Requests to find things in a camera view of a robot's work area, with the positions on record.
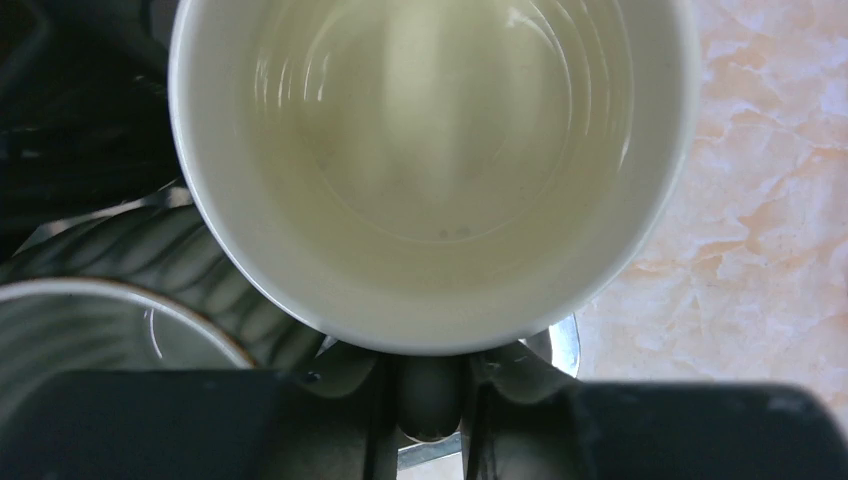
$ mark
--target dark object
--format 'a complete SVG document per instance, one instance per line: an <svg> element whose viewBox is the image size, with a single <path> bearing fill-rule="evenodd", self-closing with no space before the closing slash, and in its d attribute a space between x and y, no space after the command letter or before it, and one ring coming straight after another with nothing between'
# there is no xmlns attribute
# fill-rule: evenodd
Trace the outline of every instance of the dark object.
<svg viewBox="0 0 848 480"><path fill-rule="evenodd" d="M167 121L0 133L0 234L136 200L179 174Z"/></svg>
<svg viewBox="0 0 848 480"><path fill-rule="evenodd" d="M4 256L21 232L136 200L179 176L167 46L133 33L152 28L161 3L0 1Z"/></svg>
<svg viewBox="0 0 848 480"><path fill-rule="evenodd" d="M464 357L397 360L397 423L407 437L435 442L456 432L465 394L464 361Z"/></svg>
<svg viewBox="0 0 848 480"><path fill-rule="evenodd" d="M393 360L336 344L293 376L67 374L5 428L0 478L392 479ZM466 365L469 479L848 478L791 388L583 384L520 344Z"/></svg>
<svg viewBox="0 0 848 480"><path fill-rule="evenodd" d="M33 231L34 229L26 229L5 235L0 233L0 262L14 255Z"/></svg>

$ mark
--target cup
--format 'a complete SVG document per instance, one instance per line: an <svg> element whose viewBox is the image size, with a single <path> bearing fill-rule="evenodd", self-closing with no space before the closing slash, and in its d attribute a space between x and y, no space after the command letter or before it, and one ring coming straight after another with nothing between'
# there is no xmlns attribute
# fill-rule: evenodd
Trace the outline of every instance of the cup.
<svg viewBox="0 0 848 480"><path fill-rule="evenodd" d="M183 0L169 102L215 238L301 322L447 355L631 261L695 128L683 0Z"/></svg>

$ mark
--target pink marble surface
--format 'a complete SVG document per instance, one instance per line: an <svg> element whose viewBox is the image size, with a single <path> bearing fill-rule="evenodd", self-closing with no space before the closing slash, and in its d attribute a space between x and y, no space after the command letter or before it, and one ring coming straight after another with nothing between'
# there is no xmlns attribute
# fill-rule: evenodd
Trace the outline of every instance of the pink marble surface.
<svg viewBox="0 0 848 480"><path fill-rule="evenodd" d="M787 381L848 427L848 3L694 3L692 154L647 248L578 312L580 376Z"/></svg>

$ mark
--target marble countertop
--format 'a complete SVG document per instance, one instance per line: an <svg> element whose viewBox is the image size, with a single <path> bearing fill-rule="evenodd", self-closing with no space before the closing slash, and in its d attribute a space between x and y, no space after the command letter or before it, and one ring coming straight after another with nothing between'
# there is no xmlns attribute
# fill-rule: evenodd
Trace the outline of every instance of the marble countertop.
<svg viewBox="0 0 848 480"><path fill-rule="evenodd" d="M696 0L696 140L664 221L577 312L583 379L806 386L848 431L845 0Z"/></svg>

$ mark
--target white cup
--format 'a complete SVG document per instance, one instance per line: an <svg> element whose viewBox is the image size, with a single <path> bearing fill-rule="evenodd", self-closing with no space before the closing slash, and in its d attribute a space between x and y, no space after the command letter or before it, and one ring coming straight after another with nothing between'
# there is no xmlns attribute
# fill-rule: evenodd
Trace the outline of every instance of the white cup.
<svg viewBox="0 0 848 480"><path fill-rule="evenodd" d="M566 14L567 8L559 8L579 5L579 0L525 2L538 6L540 13L559 11L551 14L556 19L504 10L509 17L504 17L507 22L502 26L513 29L502 30L507 32L504 35L524 35L521 32L529 30L521 30L522 25L539 18L544 24L530 27L543 35L551 28L567 32L568 22L594 25L597 38L575 37L572 40L577 43L569 44L582 45L582 57L569 58L573 48L552 47L551 51L568 60L572 71L567 85L555 89L559 93L550 99L540 98L533 88L551 81L544 72L515 70L525 68L521 61L532 57L520 52L506 52L506 60L497 60L499 66L486 64L485 68L500 69L497 75L485 77L495 79L491 82L477 76L471 88L460 85L455 80L465 73L459 70L450 78L442 75L431 81L427 72L433 65L444 64L445 55L455 56L449 59L452 65L461 65L457 59L466 54L471 63L489 58L481 53L485 49L474 50L480 38L474 35L485 30L483 24L469 27L463 34L466 37L456 36L454 40L465 39L457 44L437 48L433 45L438 42L428 43L433 31L439 31L444 8L462 8L472 0L443 2L442 10L425 6L423 11L407 8L419 0L291 0L291 8L280 9L286 1L182 0L171 46L169 93L183 172L206 223L253 285L295 318L375 350L425 355L482 350L530 336L565 318L607 285L648 238L682 169L695 128L700 49L688 1L584 0L588 11L603 2L623 25L619 40L629 46L629 69L615 63L621 58L611 57L627 60L627 48L592 47L594 41L606 41L609 32L603 20L593 24L575 19L572 13L580 14L577 10ZM508 1L489 0L488 4ZM383 25L382 34L390 37L388 47L361 58L319 55L327 35L336 35L336 43L348 42L361 30L335 27L340 25L338 18L355 15L350 8L366 8L374 2L383 2L385 11L403 10L391 18L394 27ZM348 10L340 13L340 4ZM433 0L422 5L442 4ZM492 12L487 13L491 18L500 14ZM363 21L367 24L371 18ZM484 17L473 18L482 21ZM294 74L286 69L294 67L286 62L275 66L275 60L263 57L263 47L258 45L274 25L284 25L282 30L308 30L314 25L316 37L304 36L302 45L292 41L271 47L288 48L291 58L308 63L301 65L306 68L305 77L301 72L292 80ZM333 28L343 31L328 34ZM509 49L525 39L504 38L505 42L491 48ZM320 87L302 85L319 69L344 63L339 58L353 60L335 84L328 80L332 87L328 91L322 91L323 80ZM382 65L385 81L373 87L378 92L371 90L372 77L350 74L359 65L356 62ZM589 74L580 73L574 62L585 62ZM599 81L599 75L605 77L608 88L587 89L590 82ZM246 85L253 89L250 93ZM291 100L292 85L297 104ZM418 156L401 168L390 163L390 156L372 155L378 149L363 145L367 142L357 136L356 122L349 120L344 129L327 130L324 138L326 145L345 146L333 153L332 158L341 159L339 165L343 165L337 170L318 165L320 160L315 161L317 154L309 147L293 146L315 130L286 120L288 112L305 109L305 124L313 114L332 123L332 115L343 118L349 112L321 110L331 105L322 96L329 98L340 91L363 92L365 108L374 105L367 95L381 95L383 127L393 135L392 141L418 145ZM462 118L473 121L454 122L459 118L457 109L485 109L486 102L479 101L488 98L485 95L502 107L491 121L471 115ZM612 122L618 127L609 127L619 128L621 134L629 126L629 136L616 140L623 138L621 148L606 134L590 132L596 127L587 126L590 117L592 122L611 124L598 114L603 102L626 106L617 117L619 123ZM538 142L516 142L519 146L515 146L508 138L496 138L506 124L536 138L532 136L540 135L547 124L527 128L525 120L558 118L555 108L545 109L560 104L567 105L569 113L563 118L570 126L561 132L559 156L546 155L547 147ZM256 108L270 108L270 114L263 110L270 116L257 123L251 116ZM502 118L503 112L515 118ZM359 127L363 131L378 128L372 121L363 118ZM269 125L281 129L279 138L273 138ZM308 132L295 132L296 127ZM513 149L514 158L527 159L528 167L509 169L503 162L494 162L492 158L500 154L498 141L506 145L501 148ZM326 146L318 143L316 148ZM468 152L482 153L471 158ZM600 175L598 162L610 164L606 158L610 155L620 158L610 157L614 169L605 170L608 179L591 180ZM345 163L351 158L383 163L377 167L368 162ZM394 184L386 180L387 171L395 172ZM532 172L541 176L531 178ZM525 183L533 186L529 195L518 193ZM380 195L387 200L381 203Z"/></svg>

